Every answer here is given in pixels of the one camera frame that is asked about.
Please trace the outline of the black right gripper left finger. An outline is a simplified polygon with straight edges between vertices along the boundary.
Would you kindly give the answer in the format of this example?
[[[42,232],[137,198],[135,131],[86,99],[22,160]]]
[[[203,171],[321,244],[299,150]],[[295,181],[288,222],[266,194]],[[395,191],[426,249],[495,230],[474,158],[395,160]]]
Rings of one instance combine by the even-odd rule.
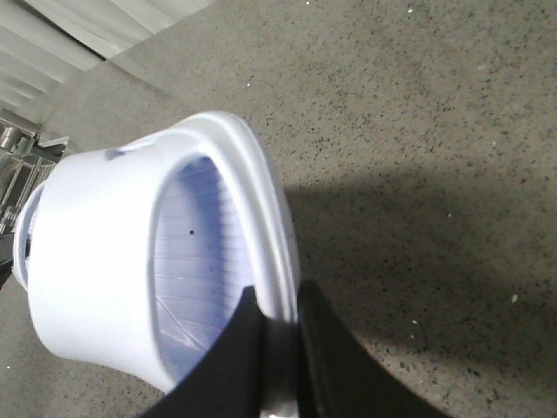
[[[243,290],[234,314],[207,354],[144,417],[258,417],[265,318],[255,290]]]

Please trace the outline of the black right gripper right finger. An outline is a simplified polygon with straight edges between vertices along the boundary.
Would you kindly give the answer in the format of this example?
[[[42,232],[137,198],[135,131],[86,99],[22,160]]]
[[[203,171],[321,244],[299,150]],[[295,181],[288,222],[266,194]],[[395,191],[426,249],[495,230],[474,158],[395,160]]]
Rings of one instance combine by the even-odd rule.
[[[390,375],[356,341],[314,281],[301,283],[301,417],[445,417]]]

